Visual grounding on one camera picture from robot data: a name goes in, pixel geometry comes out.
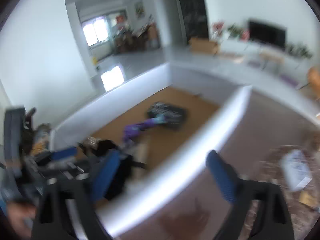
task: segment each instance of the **brown patterned surface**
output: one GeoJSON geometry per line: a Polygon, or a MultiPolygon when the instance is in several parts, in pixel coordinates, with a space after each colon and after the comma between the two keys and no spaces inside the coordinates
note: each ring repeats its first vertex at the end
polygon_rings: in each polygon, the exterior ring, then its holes
{"type": "MultiPolygon", "coordinates": [[[[288,205],[288,210],[291,214],[294,238],[304,239],[316,223],[317,219],[320,217],[320,214],[317,211],[313,211],[308,206],[301,204],[298,201],[301,192],[291,192],[284,180],[282,170],[279,166],[279,160],[286,153],[293,149],[301,149],[303,151],[312,173],[312,180],[304,188],[304,190],[306,190],[313,197],[316,197],[317,201],[320,203],[320,184],[318,179],[320,176],[320,165],[312,153],[300,147],[286,146],[272,151],[266,160],[260,162],[259,171],[253,179],[258,181],[271,181],[272,179],[277,180],[277,183],[281,187],[281,190],[284,194],[284,198],[288,205]]],[[[239,239],[242,240],[248,238],[256,217],[257,207],[258,201],[253,201],[239,239]]]]}

